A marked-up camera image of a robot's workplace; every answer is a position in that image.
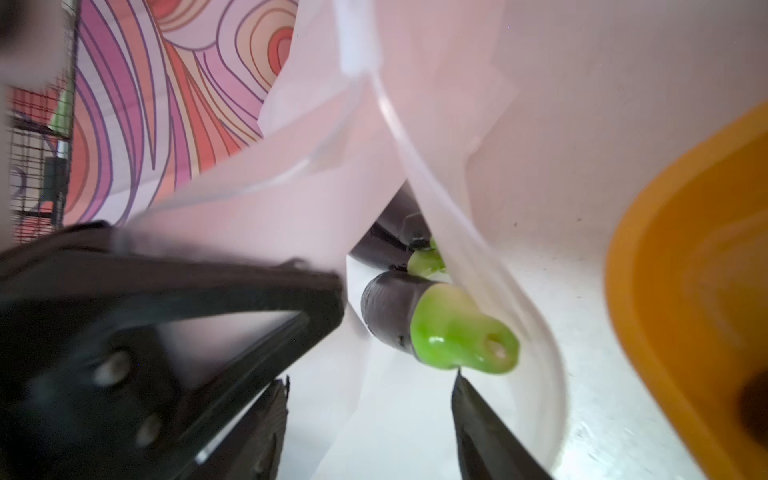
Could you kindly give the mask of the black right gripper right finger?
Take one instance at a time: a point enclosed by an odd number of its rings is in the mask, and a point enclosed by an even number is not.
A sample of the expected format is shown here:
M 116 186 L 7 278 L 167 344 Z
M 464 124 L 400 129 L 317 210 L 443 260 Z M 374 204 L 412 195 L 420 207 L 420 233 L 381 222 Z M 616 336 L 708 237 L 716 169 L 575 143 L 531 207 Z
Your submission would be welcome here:
M 551 480 L 474 386 L 457 372 L 451 395 L 464 480 Z

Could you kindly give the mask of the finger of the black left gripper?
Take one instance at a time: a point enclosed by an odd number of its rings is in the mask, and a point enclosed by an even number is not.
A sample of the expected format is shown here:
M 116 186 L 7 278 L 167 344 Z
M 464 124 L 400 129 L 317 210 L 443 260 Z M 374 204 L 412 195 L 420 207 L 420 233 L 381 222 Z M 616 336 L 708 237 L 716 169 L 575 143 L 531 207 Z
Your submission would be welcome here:
M 339 276 L 119 253 L 94 222 L 1 256 L 1 475 L 192 479 L 274 380 L 341 323 Z M 159 327 L 284 313 L 212 380 L 184 387 Z

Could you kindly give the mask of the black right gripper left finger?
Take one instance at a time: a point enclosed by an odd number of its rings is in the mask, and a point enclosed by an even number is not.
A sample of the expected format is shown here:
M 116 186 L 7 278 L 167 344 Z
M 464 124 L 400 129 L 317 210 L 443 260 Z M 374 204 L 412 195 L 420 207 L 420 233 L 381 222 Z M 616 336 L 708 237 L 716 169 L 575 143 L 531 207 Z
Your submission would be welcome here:
M 192 479 L 271 480 L 278 474 L 290 383 L 272 381 Z

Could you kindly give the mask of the clear zip-top plastic bag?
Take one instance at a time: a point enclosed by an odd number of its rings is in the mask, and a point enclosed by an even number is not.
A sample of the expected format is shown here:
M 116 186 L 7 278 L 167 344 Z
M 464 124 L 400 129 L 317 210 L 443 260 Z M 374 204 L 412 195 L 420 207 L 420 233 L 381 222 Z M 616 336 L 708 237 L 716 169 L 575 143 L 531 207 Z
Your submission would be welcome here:
M 474 386 L 550 469 L 563 443 L 565 372 L 542 315 L 474 225 L 466 166 L 516 96 L 501 73 L 501 1 L 304 1 L 262 109 L 263 139 L 131 218 L 120 249 L 265 264 L 303 259 L 348 282 L 341 326 L 289 369 L 283 479 L 456 479 L 453 370 L 377 341 L 347 253 L 403 186 L 451 283 L 516 334 L 516 368 Z

